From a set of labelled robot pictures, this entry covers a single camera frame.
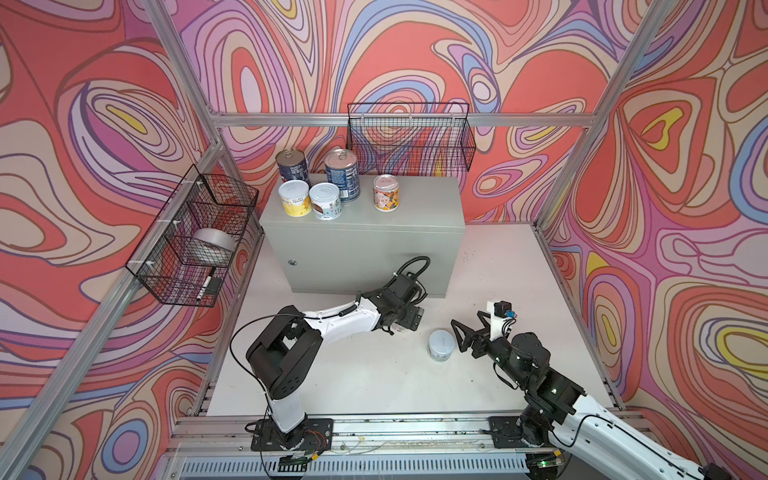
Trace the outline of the small pink can silver lid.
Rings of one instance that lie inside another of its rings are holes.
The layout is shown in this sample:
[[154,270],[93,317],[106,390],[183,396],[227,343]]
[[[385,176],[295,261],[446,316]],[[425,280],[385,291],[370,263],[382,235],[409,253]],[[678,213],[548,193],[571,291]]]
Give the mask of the small pink can silver lid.
[[378,175],[373,180],[373,204],[381,212],[393,212],[399,207],[400,184],[395,176]]

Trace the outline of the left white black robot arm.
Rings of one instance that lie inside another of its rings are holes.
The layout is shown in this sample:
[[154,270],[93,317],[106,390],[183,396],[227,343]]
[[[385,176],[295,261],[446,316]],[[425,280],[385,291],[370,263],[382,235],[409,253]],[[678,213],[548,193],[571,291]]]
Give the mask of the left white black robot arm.
[[322,453],[331,447],[331,419],[310,420],[301,404],[299,387],[322,347],[357,334],[415,331],[428,293],[419,277],[430,266],[416,256],[395,271],[382,287],[359,292],[353,301],[321,311],[293,305],[267,317],[269,323],[247,349],[240,363],[265,394],[265,418],[250,427],[254,451],[306,450]]

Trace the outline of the small yellow can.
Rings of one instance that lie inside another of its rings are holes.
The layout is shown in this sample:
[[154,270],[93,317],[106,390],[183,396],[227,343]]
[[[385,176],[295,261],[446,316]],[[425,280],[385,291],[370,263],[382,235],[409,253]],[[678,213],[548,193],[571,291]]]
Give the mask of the small yellow can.
[[307,182],[303,180],[285,181],[279,186],[278,195],[288,216],[300,218],[310,213],[311,200]]

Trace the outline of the tall dark blue can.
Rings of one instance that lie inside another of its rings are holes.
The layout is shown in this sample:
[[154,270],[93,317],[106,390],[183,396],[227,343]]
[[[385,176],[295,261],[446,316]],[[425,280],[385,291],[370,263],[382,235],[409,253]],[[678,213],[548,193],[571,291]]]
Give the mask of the tall dark blue can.
[[276,154],[275,161],[283,182],[300,180],[310,183],[309,165],[302,150],[282,150]]

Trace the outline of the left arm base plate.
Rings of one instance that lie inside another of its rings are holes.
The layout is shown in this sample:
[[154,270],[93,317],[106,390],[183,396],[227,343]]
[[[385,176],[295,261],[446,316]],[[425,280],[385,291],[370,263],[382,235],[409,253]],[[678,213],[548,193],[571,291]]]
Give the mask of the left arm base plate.
[[255,452],[324,452],[332,447],[334,422],[331,418],[305,418],[295,428],[283,432],[267,417],[246,425],[252,435],[250,449]]

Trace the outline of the small white blue can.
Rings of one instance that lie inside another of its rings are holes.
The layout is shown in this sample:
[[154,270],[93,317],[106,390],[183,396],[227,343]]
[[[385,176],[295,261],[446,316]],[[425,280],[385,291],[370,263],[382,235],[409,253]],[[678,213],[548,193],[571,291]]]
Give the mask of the small white blue can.
[[438,329],[429,336],[427,352],[429,357],[436,362],[447,361],[455,348],[456,341],[454,335],[447,330]]

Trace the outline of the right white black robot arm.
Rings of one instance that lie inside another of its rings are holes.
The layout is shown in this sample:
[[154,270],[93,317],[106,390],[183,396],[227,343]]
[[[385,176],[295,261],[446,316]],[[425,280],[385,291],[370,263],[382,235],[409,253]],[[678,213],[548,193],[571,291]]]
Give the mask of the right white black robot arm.
[[533,332],[514,334],[516,314],[507,301],[477,313],[474,330],[453,319],[459,350],[487,357],[520,391],[526,408],[518,417],[520,441],[550,444],[610,479],[730,479],[723,467],[699,465],[648,439],[550,365],[551,353]]

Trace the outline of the tall light blue can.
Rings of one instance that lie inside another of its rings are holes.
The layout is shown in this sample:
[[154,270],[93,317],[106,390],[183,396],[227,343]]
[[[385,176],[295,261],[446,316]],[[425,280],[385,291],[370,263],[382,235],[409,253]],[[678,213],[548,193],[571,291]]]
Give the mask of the tall light blue can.
[[348,149],[334,147],[323,157],[327,180],[339,188],[342,202],[351,202],[360,195],[357,155]]

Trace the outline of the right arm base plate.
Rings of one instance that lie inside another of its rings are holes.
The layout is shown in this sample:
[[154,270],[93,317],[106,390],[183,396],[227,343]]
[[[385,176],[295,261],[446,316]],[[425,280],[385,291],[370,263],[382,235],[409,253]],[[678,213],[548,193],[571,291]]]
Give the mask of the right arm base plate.
[[562,422],[538,411],[519,416],[491,416],[485,430],[497,449],[506,448],[562,448],[570,447],[572,437]]

